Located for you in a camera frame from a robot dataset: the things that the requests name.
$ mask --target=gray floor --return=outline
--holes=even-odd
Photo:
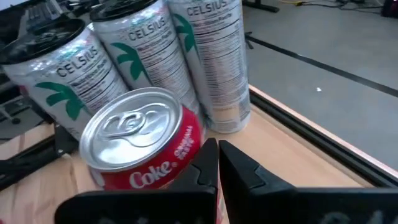
[[[280,8],[272,14],[245,7],[245,31],[398,88],[397,19],[315,6]],[[252,85],[398,169],[397,98],[256,44],[248,64]]]

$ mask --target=palm tree logo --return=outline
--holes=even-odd
[[[193,29],[192,29],[191,24],[189,24],[189,22],[186,19],[184,19],[184,17],[182,17],[181,15],[174,13],[173,16],[176,19],[178,19],[178,21],[180,21],[180,23],[182,24],[182,26],[177,26],[175,28],[177,33],[178,34],[186,34],[186,36],[184,38],[185,51],[189,52],[191,50],[191,48],[194,47],[195,50],[197,51],[197,55],[199,57],[198,47],[195,42],[195,38],[193,36]]]
[[[82,108],[86,111],[86,113],[91,114],[87,110],[87,107],[84,105],[84,103],[79,99],[79,97],[76,96],[76,94],[73,92],[71,88],[53,82],[42,82],[36,84],[35,86],[57,92],[45,99],[46,103],[49,106],[53,106],[63,100],[67,100],[65,107],[70,119],[76,121],[77,117],[79,117],[80,110]]]
[[[112,43],[111,45],[125,52],[125,54],[121,54],[117,57],[116,60],[118,61],[118,64],[132,61],[130,65],[130,75],[133,80],[137,80],[141,72],[144,72],[148,82],[152,84],[136,50],[123,43]]]

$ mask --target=wooden table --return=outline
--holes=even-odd
[[[264,98],[307,124],[349,147],[390,174],[396,171],[381,164],[344,140],[255,89]],[[53,134],[51,125],[41,125],[0,146],[0,159],[7,159]],[[234,134],[209,132],[208,137],[225,139],[257,160],[266,169],[301,187],[372,187],[354,172],[311,145],[290,129],[252,105],[250,123]],[[51,224],[53,213],[65,199],[78,193],[99,190],[86,164],[77,153],[64,155],[17,184],[0,192],[0,219],[4,224]]]

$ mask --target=red can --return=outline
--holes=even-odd
[[[188,165],[203,143],[197,116],[172,92],[141,88],[100,109],[80,139],[80,156],[106,190],[159,189]]]

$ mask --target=silver can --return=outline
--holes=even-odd
[[[201,147],[196,115],[163,88],[140,88],[104,106],[87,124],[80,156],[106,190],[166,187]]]
[[[208,126],[220,133],[249,122],[250,102],[240,0],[169,0]]]
[[[128,91],[98,39],[79,19],[15,40],[2,50],[0,64],[77,140],[92,115]]]
[[[110,0],[90,13],[94,30],[131,88],[175,93],[195,114],[200,107],[163,0]]]

